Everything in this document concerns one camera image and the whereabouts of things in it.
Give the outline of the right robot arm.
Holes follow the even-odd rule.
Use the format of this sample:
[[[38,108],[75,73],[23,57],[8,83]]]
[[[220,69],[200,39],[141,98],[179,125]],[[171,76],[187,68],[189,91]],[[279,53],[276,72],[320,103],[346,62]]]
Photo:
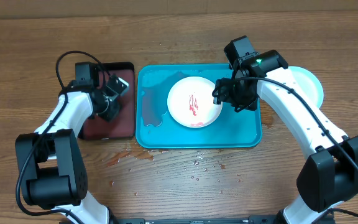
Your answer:
[[[263,54],[225,50],[231,78],[216,81],[214,103],[236,112],[264,100],[297,140],[306,162],[296,179],[299,196],[275,223],[318,223],[358,194],[358,136],[350,138],[309,100],[288,63],[275,50]]]

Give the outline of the white plate with sauce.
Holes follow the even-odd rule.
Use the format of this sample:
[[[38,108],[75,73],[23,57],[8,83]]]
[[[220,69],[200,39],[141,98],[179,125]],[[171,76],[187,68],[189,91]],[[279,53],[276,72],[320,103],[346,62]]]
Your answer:
[[[176,82],[167,96],[172,118],[187,128],[203,128],[221,114],[223,105],[214,104],[215,84],[203,77],[186,77]]]

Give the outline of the light blue plate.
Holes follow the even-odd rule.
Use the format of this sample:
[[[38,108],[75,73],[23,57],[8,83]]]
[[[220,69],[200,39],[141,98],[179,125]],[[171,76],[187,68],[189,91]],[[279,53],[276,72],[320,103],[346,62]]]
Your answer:
[[[320,108],[324,100],[324,90],[318,78],[309,70],[302,67],[289,66],[289,69],[304,93]]]

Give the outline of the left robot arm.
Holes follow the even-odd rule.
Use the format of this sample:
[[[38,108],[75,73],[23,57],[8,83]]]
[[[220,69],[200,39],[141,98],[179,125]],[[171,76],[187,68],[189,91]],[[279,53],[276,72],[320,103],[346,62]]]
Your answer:
[[[88,191],[88,176],[77,137],[94,114],[111,120],[116,100],[129,84],[111,75],[72,80],[64,86],[49,118],[33,133],[15,141],[19,176],[16,203],[36,217],[61,213],[72,223],[111,223],[108,207]]]

